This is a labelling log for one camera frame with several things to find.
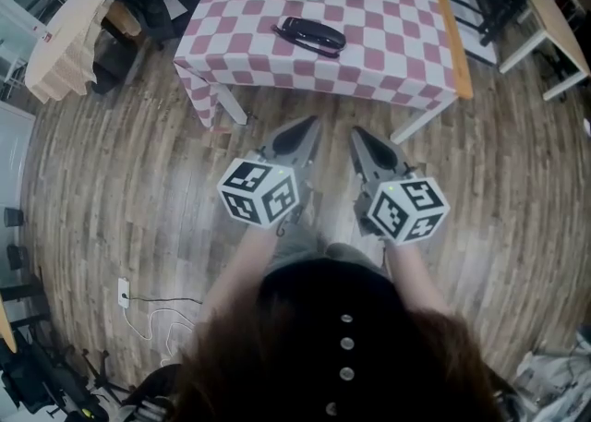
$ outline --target gray shorts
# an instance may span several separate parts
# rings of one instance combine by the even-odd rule
[[[288,264],[314,259],[330,258],[337,261],[360,264],[379,274],[384,274],[364,253],[345,243],[333,243],[324,251],[318,236],[303,224],[286,223],[283,225],[285,235],[279,238],[279,243],[273,254],[268,272],[282,268]]]

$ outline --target white cube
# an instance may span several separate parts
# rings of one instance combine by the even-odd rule
[[[218,183],[230,215],[240,222],[270,228],[299,203],[290,167],[235,159]]]
[[[368,218],[396,245],[432,236],[450,211],[432,177],[381,183]]]

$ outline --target white cable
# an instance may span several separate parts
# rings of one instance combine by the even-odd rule
[[[126,313],[126,309],[123,308],[123,317],[125,318],[127,325],[129,325],[129,327],[131,327],[131,330],[133,330],[138,336],[139,338],[149,342],[153,337],[154,337],[154,333],[152,331],[152,319],[154,318],[154,314],[157,314],[158,312],[173,312],[179,316],[181,316],[183,319],[185,319],[191,326],[188,327],[187,325],[185,325],[182,322],[173,322],[170,324],[170,327],[168,328],[168,334],[166,335],[166,350],[168,350],[168,355],[170,355],[170,358],[164,358],[161,362],[160,362],[160,366],[163,366],[163,363],[165,361],[169,361],[172,357],[173,357],[173,352],[170,349],[170,346],[168,344],[169,340],[170,340],[170,334],[171,331],[173,329],[174,325],[180,325],[181,327],[185,327],[187,330],[189,330],[190,332],[193,332],[193,328],[195,327],[195,324],[189,320],[187,317],[185,317],[183,314],[181,314],[178,310],[174,309],[174,308],[157,308],[156,310],[153,310],[152,313],[149,316],[149,325],[148,325],[148,335],[149,336],[144,336],[142,335],[133,325],[131,325],[131,323],[129,322],[129,320],[127,319],[127,313]]]

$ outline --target wooden floor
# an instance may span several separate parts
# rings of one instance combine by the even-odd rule
[[[127,383],[158,367],[173,318],[156,316],[153,341],[140,340],[116,303],[117,278],[130,279],[133,295],[204,297],[244,230],[215,188],[234,157],[289,119],[319,115],[314,225],[379,259],[352,212],[359,184],[348,134],[362,125],[387,136],[410,114],[323,93],[235,88],[255,117],[240,127],[220,112],[208,132],[173,69],[174,51],[151,51],[131,87],[38,107],[25,171],[24,242],[42,270],[54,325],[78,349],[107,349],[111,372]],[[543,102],[532,58],[506,76],[476,62],[470,69],[474,100],[448,109],[404,149],[452,205],[429,244],[433,275],[474,325],[487,361],[510,377],[528,349],[573,341],[591,295],[589,99],[572,90],[565,103]],[[157,307],[134,301],[128,316],[146,332]],[[199,312],[190,302],[174,307],[192,319]],[[173,337],[185,341],[187,332]]]

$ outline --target long brown hair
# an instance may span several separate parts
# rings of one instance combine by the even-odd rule
[[[276,300],[261,308],[256,291],[246,291],[196,332],[195,347],[183,358],[173,422],[334,415],[501,420],[488,369],[465,323],[427,311],[410,315],[423,344],[409,350],[397,344],[405,335],[397,335],[386,346],[391,351],[377,350],[383,364],[374,365],[373,376],[338,399],[316,375],[323,360],[308,344],[313,337],[290,332],[292,306]],[[328,403],[319,404],[324,394]]]

